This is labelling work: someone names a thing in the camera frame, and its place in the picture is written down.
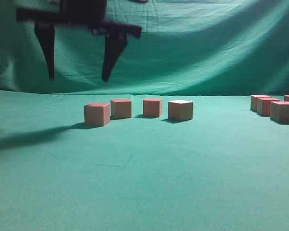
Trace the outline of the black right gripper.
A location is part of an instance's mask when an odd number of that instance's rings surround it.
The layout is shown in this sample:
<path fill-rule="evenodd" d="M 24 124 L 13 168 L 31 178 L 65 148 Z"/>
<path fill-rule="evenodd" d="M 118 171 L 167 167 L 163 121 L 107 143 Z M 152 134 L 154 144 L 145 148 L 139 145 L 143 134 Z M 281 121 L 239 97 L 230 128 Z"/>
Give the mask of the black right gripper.
<path fill-rule="evenodd" d="M 105 55 L 102 80 L 108 82 L 111 72 L 128 45 L 127 36 L 141 37 L 142 27 L 106 19 L 106 0 L 61 0 L 59 10 L 16 8 L 17 22 L 33 22 L 34 32 L 42 48 L 49 79 L 55 77 L 55 26 L 78 27 L 94 35 L 105 35 Z"/>

